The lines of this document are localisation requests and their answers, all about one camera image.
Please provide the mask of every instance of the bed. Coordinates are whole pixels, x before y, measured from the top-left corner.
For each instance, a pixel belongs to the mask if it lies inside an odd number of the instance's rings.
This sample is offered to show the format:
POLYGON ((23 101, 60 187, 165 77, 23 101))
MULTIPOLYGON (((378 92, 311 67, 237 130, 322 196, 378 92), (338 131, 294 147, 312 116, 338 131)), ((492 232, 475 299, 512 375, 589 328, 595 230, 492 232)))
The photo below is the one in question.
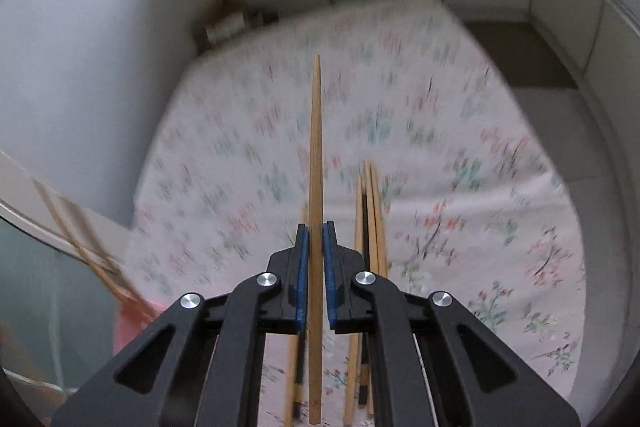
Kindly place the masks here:
MULTIPOLYGON (((231 291, 292 245, 308 194, 314 54, 324 216, 338 241, 353 246, 354 181, 370 158, 390 279, 449 291, 568 397, 586 285, 574 207, 500 73, 435 0, 322 10, 192 64, 141 174, 127 275, 166 307, 188 291, 231 291)), ((342 425, 347 345, 325 327, 325 425, 342 425)), ((268 337, 261 426, 282 424, 286 346, 268 337)))

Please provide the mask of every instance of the floor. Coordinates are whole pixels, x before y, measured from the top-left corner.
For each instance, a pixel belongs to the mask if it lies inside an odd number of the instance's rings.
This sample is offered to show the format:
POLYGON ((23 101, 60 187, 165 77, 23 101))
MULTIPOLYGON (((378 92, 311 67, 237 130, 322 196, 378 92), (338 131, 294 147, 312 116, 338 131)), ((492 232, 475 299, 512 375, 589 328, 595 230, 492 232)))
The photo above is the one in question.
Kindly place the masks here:
POLYGON ((627 231, 609 150, 574 80, 531 26, 475 23, 468 29, 512 87, 580 219, 587 304, 570 402, 585 425, 612 391, 630 294, 627 231))

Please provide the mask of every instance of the pink object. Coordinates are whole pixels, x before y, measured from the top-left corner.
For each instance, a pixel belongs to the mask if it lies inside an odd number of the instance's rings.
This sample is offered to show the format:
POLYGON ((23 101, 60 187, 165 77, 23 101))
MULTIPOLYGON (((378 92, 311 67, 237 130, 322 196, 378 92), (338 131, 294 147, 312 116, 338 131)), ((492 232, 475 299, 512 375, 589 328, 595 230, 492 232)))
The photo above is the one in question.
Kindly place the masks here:
MULTIPOLYGON (((133 304, 133 299, 126 295, 133 304)), ((149 305, 161 314, 166 306, 149 302, 149 305)), ((120 350, 135 339, 148 325, 148 322, 140 315, 140 312, 133 305, 126 305, 120 302, 116 310, 116 320, 113 328, 113 354, 117 355, 120 350)))

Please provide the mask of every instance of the wooden stick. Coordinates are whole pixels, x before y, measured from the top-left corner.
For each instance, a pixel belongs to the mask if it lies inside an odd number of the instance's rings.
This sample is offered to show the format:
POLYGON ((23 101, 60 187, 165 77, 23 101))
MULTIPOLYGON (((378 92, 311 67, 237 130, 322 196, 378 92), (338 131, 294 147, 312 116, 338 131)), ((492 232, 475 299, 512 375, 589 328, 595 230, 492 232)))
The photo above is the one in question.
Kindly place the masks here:
MULTIPOLYGON (((308 223, 308 206, 306 205, 306 201, 302 206, 302 223, 308 223)), ((302 384, 298 377, 300 373, 300 365, 304 363, 304 356, 302 359, 300 358, 299 348, 300 344, 304 343, 302 340, 304 336, 299 333, 298 335, 291 335, 289 337, 289 347, 287 353, 287 388, 285 391, 285 400, 284 400, 284 414, 283 414, 283 422, 284 427, 291 427, 293 425, 293 420, 295 418, 294 409, 296 408, 296 403, 299 403, 302 397, 300 396, 301 392, 298 389, 298 386, 302 384)))
POLYGON ((293 419, 300 420, 302 402, 305 394, 305 345, 306 329, 298 334, 298 356, 296 359, 296 378, 293 395, 293 419))
POLYGON ((296 400, 296 364, 298 362, 298 336, 289 337, 287 353, 287 388, 284 399, 284 427, 293 425, 293 404, 296 400))
MULTIPOLYGON (((36 365, 31 361, 24 346, 16 339, 9 327, 4 324, 0 324, 0 356, 3 361, 11 360, 14 363, 12 369, 24 377, 36 382, 46 382, 36 365)), ((45 386, 36 387, 35 390, 50 407, 58 408, 66 400, 65 389, 61 393, 45 386)))
MULTIPOLYGON (((362 223, 362 178, 358 176, 356 181, 356 226, 354 249, 362 253, 364 243, 364 227, 362 223)), ((344 395, 344 416, 342 423, 351 425, 356 400, 356 383, 358 381, 358 353, 360 352, 361 334, 357 333, 349 337, 349 358, 347 365, 347 386, 344 395)))
POLYGON ((382 216, 382 206, 380 204, 380 192, 378 191, 378 170, 375 164, 371 164, 371 184, 373 185, 373 205, 376 214, 376 243, 378 247, 378 273, 386 277, 386 238, 385 221, 382 216))
MULTIPOLYGON (((369 269, 369 219, 367 212, 367 178, 362 179, 362 227, 363 227, 363 245, 362 254, 365 258, 365 266, 369 269)), ((358 405, 366 407, 369 400, 369 335, 360 336, 360 374, 358 375, 358 405)))
MULTIPOLYGON (((60 214, 58 213, 55 206, 53 205, 53 202, 49 197, 49 193, 47 192, 47 189, 44 187, 44 185, 42 185, 39 181, 35 179, 33 180, 33 184, 35 185, 36 190, 40 195, 40 199, 42 199, 42 203, 44 203, 44 205, 47 207, 47 210, 49 211, 51 218, 55 222, 56 226, 60 229, 60 232, 62 233, 63 237, 68 241, 68 243, 72 247, 74 247, 74 249, 78 252, 78 255, 81 257, 81 259, 89 265, 89 268, 91 269, 91 271, 94 272, 94 274, 98 279, 100 279, 102 284, 107 286, 107 289, 110 291, 110 293, 125 306, 130 306, 131 301, 123 295, 123 293, 120 291, 120 288, 116 285, 116 283, 113 282, 113 280, 111 280, 111 277, 109 277, 107 273, 100 266, 98 266, 97 264, 94 263, 94 261, 92 261, 88 252, 76 239, 76 237, 73 235, 71 230, 69 230, 68 226, 66 225, 64 220, 60 217, 60 214)), ((145 312, 142 309, 140 308, 137 308, 137 309, 140 312, 140 314, 142 314, 143 317, 145 317, 150 322, 154 319, 155 314, 151 315, 150 317, 147 317, 145 312)))
POLYGON ((309 301, 308 368, 309 423, 322 420, 322 92, 320 56, 314 57, 314 81, 311 96, 311 141, 309 161, 309 301))
MULTIPOLYGON (((371 179, 371 162, 366 161, 364 164, 364 175, 367 181, 367 224, 369 229, 369 270, 373 273, 379 273, 378 259, 378 236, 376 233, 376 211, 373 202, 373 182, 371 179)), ((367 400, 367 411, 369 414, 374 413, 373 409, 373 386, 371 384, 371 375, 369 374, 369 399, 367 400)))
POLYGON ((156 317, 158 315, 156 311, 148 304, 146 299, 140 295, 134 284, 125 277, 120 268, 113 262, 113 257, 107 252, 102 241, 98 239, 98 236, 95 233, 94 228, 89 223, 89 219, 87 218, 84 210, 82 210, 82 208, 73 201, 67 200, 61 196, 60 199, 66 206, 66 210, 69 216, 71 216, 73 222, 76 224, 76 227, 78 227, 84 237, 89 241, 91 248, 100 256, 108 268, 116 274, 118 278, 118 285, 131 295, 133 300, 136 301, 137 306, 142 309, 145 315, 148 315, 149 317, 156 317))

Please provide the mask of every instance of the floral bedsheet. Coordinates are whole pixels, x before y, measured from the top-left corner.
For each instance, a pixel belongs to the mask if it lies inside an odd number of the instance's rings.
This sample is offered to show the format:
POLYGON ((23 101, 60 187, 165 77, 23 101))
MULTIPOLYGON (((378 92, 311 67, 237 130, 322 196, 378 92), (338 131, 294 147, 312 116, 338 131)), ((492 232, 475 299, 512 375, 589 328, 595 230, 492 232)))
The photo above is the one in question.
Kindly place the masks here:
MULTIPOLYGON (((389 277, 420 295, 451 292, 567 397, 586 283, 574 208, 500 73, 434 0, 323 10, 189 67, 140 178, 126 273, 169 305, 226 293, 292 244, 316 53, 325 218, 338 241, 353 246, 354 179, 372 158, 389 277)), ((325 327, 324 425, 342 425, 347 344, 325 327)), ((286 346, 269 336, 264 427, 282 424, 286 346)))

